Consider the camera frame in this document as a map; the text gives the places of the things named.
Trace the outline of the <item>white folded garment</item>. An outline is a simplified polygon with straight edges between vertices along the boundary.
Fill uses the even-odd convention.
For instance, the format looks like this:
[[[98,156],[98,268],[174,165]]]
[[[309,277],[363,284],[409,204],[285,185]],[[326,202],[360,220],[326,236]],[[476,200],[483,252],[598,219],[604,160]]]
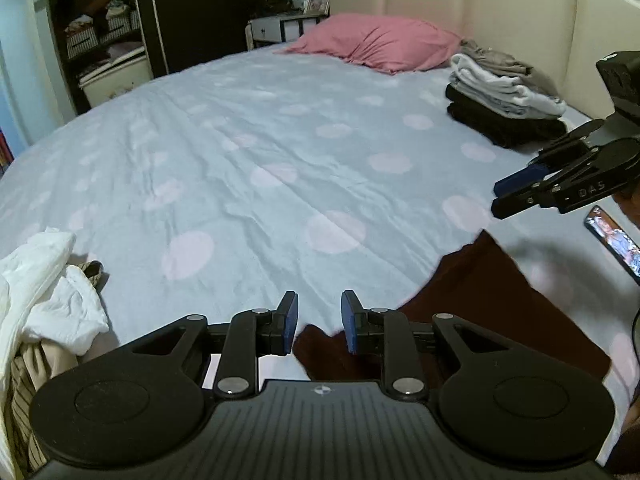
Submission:
[[[449,84],[454,90],[503,117],[556,119],[566,112],[566,103],[559,96],[529,88],[518,76],[491,73],[465,54],[454,54],[450,67]]]

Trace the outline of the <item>white nightstand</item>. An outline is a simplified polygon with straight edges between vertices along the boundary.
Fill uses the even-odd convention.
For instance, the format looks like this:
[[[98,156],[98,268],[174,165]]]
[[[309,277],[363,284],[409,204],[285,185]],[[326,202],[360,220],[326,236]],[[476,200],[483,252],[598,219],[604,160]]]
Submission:
[[[328,18],[322,13],[288,12],[255,18],[245,27],[248,50],[291,42]]]

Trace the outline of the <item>white muslin blanket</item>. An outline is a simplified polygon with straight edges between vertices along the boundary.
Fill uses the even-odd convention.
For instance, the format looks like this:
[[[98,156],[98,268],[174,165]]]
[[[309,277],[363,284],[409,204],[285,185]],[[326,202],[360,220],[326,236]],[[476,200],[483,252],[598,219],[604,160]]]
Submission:
[[[1,259],[1,389],[20,344],[48,340],[83,356],[108,317],[96,288],[70,263],[75,235],[45,230]]]

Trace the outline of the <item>tan folded garment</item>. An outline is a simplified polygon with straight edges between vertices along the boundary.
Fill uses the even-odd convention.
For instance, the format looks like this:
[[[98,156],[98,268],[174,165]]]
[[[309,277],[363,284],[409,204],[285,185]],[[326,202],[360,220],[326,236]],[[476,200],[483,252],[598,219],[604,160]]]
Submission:
[[[514,58],[509,53],[481,47],[473,39],[460,41],[460,52],[497,76],[518,77],[526,87],[535,89],[547,96],[559,96],[553,80],[542,70]]]

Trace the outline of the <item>beige garment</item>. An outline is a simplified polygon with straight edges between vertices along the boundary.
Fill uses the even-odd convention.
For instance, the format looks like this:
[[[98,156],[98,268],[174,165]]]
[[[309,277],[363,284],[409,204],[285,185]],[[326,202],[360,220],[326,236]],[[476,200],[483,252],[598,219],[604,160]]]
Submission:
[[[22,344],[16,352],[10,366],[4,420],[17,479],[28,478],[48,461],[29,419],[34,395],[50,379],[77,365],[77,356],[53,341]]]

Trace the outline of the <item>dark maroon shirt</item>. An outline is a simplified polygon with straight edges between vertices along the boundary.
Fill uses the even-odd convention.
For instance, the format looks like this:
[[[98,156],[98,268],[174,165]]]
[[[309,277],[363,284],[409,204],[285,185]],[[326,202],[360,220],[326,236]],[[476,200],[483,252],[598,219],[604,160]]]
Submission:
[[[401,308],[411,322],[428,323],[449,312],[528,348],[578,367],[602,380],[610,358],[543,294],[529,285],[516,263],[483,231],[473,243],[446,255],[431,279]],[[312,380],[377,380],[380,356],[348,352],[345,334],[327,335],[307,325],[293,354]]]

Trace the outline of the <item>smartphone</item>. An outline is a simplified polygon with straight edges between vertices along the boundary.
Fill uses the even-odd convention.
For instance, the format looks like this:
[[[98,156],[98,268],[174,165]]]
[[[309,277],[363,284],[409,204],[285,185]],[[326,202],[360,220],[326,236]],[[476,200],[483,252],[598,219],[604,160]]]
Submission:
[[[584,226],[636,282],[640,281],[639,246],[601,207],[593,206]]]

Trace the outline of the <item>black folded garment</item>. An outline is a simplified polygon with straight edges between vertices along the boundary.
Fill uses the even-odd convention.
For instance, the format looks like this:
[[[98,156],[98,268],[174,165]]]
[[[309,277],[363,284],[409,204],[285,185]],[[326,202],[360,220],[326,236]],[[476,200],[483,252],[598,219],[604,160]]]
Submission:
[[[527,144],[545,144],[567,134],[566,125],[559,119],[507,118],[455,89],[445,89],[450,99],[448,114],[487,138],[500,148],[520,148]]]

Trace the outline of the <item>dark wardrobe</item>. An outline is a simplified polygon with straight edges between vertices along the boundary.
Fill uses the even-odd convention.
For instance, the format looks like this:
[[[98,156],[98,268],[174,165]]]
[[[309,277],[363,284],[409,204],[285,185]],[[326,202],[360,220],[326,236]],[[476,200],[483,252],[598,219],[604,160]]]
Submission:
[[[54,47],[56,102],[65,119],[90,103],[81,78],[121,44],[142,48],[152,77],[246,50],[245,27],[267,0],[34,0]]]

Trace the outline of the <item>polka dot bed sheet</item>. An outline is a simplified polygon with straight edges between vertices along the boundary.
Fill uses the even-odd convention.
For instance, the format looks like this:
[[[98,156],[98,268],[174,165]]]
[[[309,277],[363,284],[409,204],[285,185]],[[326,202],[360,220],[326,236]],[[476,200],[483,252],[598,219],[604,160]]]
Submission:
[[[2,254],[47,229],[73,233],[73,254],[107,273],[104,351],[190,312],[227,321],[288,289],[302,324],[334,333],[343,290],[400,306],[487,232],[608,356],[609,458],[639,382],[638,286],[585,209],[494,218],[494,184],[530,151],[455,122],[448,76],[262,49],[153,80],[15,159],[1,180]]]

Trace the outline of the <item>cream storage bin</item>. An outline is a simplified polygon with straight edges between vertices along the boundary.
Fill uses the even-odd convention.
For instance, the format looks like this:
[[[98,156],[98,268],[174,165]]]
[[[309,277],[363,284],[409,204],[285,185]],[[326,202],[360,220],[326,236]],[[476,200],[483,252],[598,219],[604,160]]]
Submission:
[[[152,78],[148,59],[140,55],[94,70],[81,78],[79,88],[93,108],[146,84]]]

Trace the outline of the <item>beige padded headboard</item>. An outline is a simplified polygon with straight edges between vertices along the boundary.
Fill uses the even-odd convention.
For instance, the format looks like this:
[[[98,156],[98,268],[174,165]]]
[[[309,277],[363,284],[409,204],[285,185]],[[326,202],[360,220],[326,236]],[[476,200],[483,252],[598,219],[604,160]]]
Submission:
[[[331,10],[420,18],[510,53],[591,118],[614,110],[597,60],[639,47],[638,0],[331,0]]]

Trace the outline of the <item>pink pillow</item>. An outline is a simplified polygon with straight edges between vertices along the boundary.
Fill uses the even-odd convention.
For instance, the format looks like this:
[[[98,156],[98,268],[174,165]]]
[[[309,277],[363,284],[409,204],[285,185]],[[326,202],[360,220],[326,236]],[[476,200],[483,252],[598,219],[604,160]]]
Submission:
[[[430,22],[402,16],[341,13],[314,26],[281,54],[327,55],[395,75],[446,64],[461,38]]]

